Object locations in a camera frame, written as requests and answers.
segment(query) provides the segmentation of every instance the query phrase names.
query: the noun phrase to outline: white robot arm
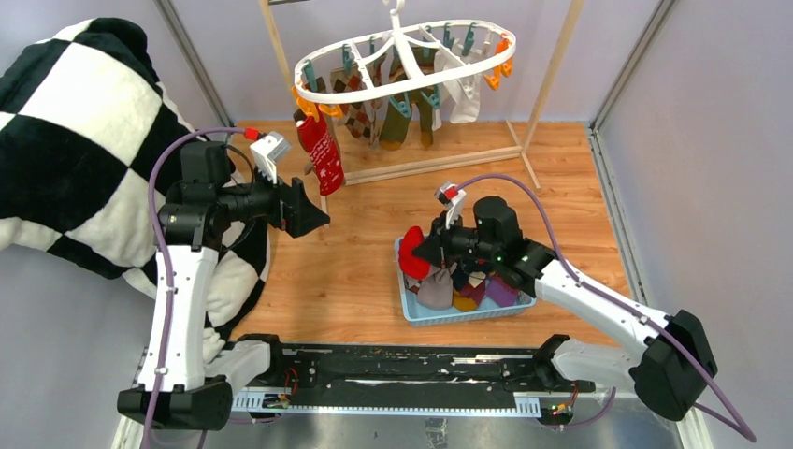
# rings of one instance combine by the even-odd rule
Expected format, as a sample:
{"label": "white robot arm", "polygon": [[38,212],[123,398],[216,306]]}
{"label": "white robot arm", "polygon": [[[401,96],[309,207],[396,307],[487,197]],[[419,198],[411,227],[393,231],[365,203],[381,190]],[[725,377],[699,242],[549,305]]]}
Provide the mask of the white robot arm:
{"label": "white robot arm", "polygon": [[669,332],[713,377],[713,353],[694,315],[680,311],[672,317],[644,306],[559,260],[551,248],[523,237],[515,211],[501,197],[477,201],[476,227],[468,228],[459,219],[458,197],[465,191],[446,183],[436,196],[448,211],[432,222],[427,239],[413,255],[437,267],[450,266],[460,257],[491,263],[506,284],[575,313],[619,344],[601,346],[553,336],[535,357],[541,370],[537,374],[549,389],[579,380],[615,386],[635,391],[648,408],[667,419],[683,419],[706,383],[673,345],[646,325],[652,321]]}
{"label": "white robot arm", "polygon": [[[149,351],[138,376],[138,387],[122,391],[119,412],[143,422],[148,398],[162,381],[157,395],[157,426],[218,430],[228,420],[233,396],[255,376],[267,372],[273,361],[269,340],[239,341],[204,363],[202,341],[207,295],[212,272],[222,250],[223,232],[235,221],[266,218],[293,238],[326,225],[330,218],[310,203],[302,181],[292,185],[278,178],[275,164],[289,143],[270,133],[251,146],[259,171],[247,184],[223,187],[230,179],[226,145],[195,142],[181,150],[182,177],[168,192],[159,210],[173,266],[173,301],[170,310],[164,281],[167,268],[157,254],[157,298]],[[160,341],[170,323],[168,345]],[[159,351],[166,351],[164,368],[157,368]]]}

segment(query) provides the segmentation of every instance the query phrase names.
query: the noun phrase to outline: basket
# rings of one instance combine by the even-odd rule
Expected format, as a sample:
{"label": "basket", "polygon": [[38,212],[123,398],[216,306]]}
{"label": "basket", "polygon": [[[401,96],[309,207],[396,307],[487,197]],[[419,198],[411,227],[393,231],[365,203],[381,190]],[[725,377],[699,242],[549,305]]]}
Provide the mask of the basket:
{"label": "basket", "polygon": [[[397,259],[400,241],[402,241],[402,238],[396,239],[394,242],[394,250],[395,254],[397,254]],[[402,270],[399,269],[398,262],[396,263],[396,275],[396,280],[399,282],[399,294],[402,298],[402,312],[411,326],[415,327],[445,325],[448,323],[497,318],[499,316],[518,315],[537,302],[536,298],[521,293],[517,300],[518,303],[514,306],[499,307],[496,302],[485,296],[476,311],[459,311],[454,307],[438,311],[428,309],[419,304],[418,300],[416,300],[416,295],[408,290],[405,275],[402,273]]]}

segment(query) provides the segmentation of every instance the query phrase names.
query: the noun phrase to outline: clothes rack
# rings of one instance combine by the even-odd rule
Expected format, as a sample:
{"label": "clothes rack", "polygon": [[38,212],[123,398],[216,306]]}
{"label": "clothes rack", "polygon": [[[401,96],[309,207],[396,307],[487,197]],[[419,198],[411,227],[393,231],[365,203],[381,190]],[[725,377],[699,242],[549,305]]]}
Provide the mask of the clothes rack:
{"label": "clothes rack", "polygon": [[[276,54],[276,59],[278,60],[278,65],[281,70],[281,74],[283,75],[286,89],[291,96],[293,87],[295,86],[295,79],[299,77],[299,74],[293,75],[291,73],[291,68],[286,60],[286,56],[283,51],[283,44],[281,42],[281,37],[279,36],[278,27],[276,25],[275,18],[273,17],[272,8],[271,8],[272,6],[276,6],[282,3],[292,3],[292,2],[282,2],[277,0],[259,0],[259,6],[262,10],[262,15],[264,16],[265,23],[267,24],[267,30],[273,45],[273,49]],[[399,5],[403,5],[404,1],[397,3]],[[389,167],[368,168],[363,170],[347,172],[345,173],[345,179],[347,181],[347,185],[384,181],[384,180],[401,178],[410,175],[444,170],[448,168],[466,167],[466,166],[516,158],[521,160],[521,162],[523,163],[526,169],[526,173],[531,178],[532,182],[534,183],[534,186],[539,189],[540,182],[538,181],[537,175],[534,172],[534,169],[532,168],[531,163],[528,160],[528,150],[530,148],[531,139],[534,135],[534,131],[537,128],[537,123],[540,120],[542,110],[545,106],[545,103],[553,87],[556,73],[558,72],[562,60],[564,59],[565,52],[567,51],[568,45],[570,43],[570,38],[575,30],[575,25],[581,14],[581,10],[583,6],[584,6],[584,0],[570,0],[570,6],[568,8],[568,12],[565,16],[564,23],[562,24],[561,31],[559,32],[559,36],[556,41],[550,63],[545,70],[545,75],[542,80],[542,85],[540,87],[538,96],[534,102],[534,106],[531,111],[531,116],[528,121],[526,135],[523,137],[523,139],[520,139],[517,136],[517,133],[515,132],[512,122],[509,120],[505,120],[504,123],[506,124],[507,130],[509,131],[512,140],[514,141],[514,145],[512,146],[497,148],[494,150],[486,150],[481,152],[471,152],[471,153],[459,154],[448,157],[440,157],[440,158],[429,159],[424,161],[414,161],[414,162],[408,162],[402,164],[395,164]],[[327,211],[327,202],[324,196],[322,197],[321,203],[323,210]]]}

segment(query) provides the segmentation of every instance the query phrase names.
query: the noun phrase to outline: orange clothespin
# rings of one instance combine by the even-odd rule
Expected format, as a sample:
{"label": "orange clothespin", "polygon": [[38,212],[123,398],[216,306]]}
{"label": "orange clothespin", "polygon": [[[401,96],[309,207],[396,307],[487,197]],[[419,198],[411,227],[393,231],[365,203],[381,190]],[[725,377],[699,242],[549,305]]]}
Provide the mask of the orange clothespin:
{"label": "orange clothespin", "polygon": [[490,89],[497,91],[498,86],[501,83],[501,65],[496,65],[496,67],[493,69],[493,76],[482,73],[482,78],[484,78],[484,82],[490,86]]}
{"label": "orange clothespin", "polygon": [[[501,40],[498,42],[496,46],[496,54],[504,52],[506,49],[510,47],[512,43],[507,38],[506,34],[501,35]],[[512,74],[512,58],[508,59],[506,63],[502,63],[496,65],[493,68],[493,75],[487,75],[482,73],[482,77],[484,78],[487,85],[490,86],[490,89],[498,90],[498,86],[501,83],[501,74],[505,77],[509,77]]]}
{"label": "orange clothespin", "polygon": [[[501,35],[501,41],[498,42],[496,46],[496,54],[499,54],[510,47],[512,43],[507,38],[506,34]],[[501,65],[501,73],[504,74],[505,77],[509,77],[512,74],[512,58],[508,59],[506,63]]]}
{"label": "orange clothespin", "polygon": [[292,96],[295,98],[297,107],[306,114],[306,117],[311,117],[315,122],[319,122],[320,115],[319,111],[317,111],[317,105],[300,96],[297,93],[297,86],[292,86]]}
{"label": "orange clothespin", "polygon": [[320,105],[320,110],[334,119],[340,119],[344,115],[341,113],[341,106],[339,105]]}

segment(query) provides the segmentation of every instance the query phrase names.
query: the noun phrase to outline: checkered blanket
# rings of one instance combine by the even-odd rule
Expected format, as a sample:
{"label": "checkered blanket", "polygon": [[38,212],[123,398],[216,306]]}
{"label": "checkered blanket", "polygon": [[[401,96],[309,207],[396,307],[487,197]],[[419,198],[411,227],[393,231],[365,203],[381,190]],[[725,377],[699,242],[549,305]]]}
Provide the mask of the checkered blanket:
{"label": "checkered blanket", "polygon": [[[148,179],[166,146],[193,128],[168,99],[146,49],[137,25],[95,19],[25,48],[0,78],[0,250],[35,248],[156,296]],[[174,153],[157,180],[158,207],[180,179]],[[256,304],[268,260],[265,221],[221,252],[207,301],[205,360]]]}

